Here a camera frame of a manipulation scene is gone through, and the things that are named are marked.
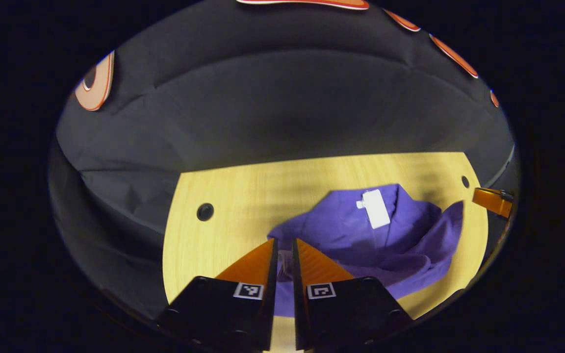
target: clothing label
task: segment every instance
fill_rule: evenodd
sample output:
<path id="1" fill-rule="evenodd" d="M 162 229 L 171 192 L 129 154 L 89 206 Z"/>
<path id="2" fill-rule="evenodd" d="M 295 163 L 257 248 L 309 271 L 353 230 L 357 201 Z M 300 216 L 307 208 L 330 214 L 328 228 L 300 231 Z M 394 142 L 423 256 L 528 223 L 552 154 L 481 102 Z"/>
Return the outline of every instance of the clothing label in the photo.
<path id="1" fill-rule="evenodd" d="M 363 200 L 357 201 L 357 207 L 359 207 L 359 202 L 362 203 L 362 206 L 367 211 L 367 217 L 370 219 L 372 229 L 386 226 L 390 223 L 385 201 L 383 201 L 383 196 L 379 189 L 363 193 Z"/>

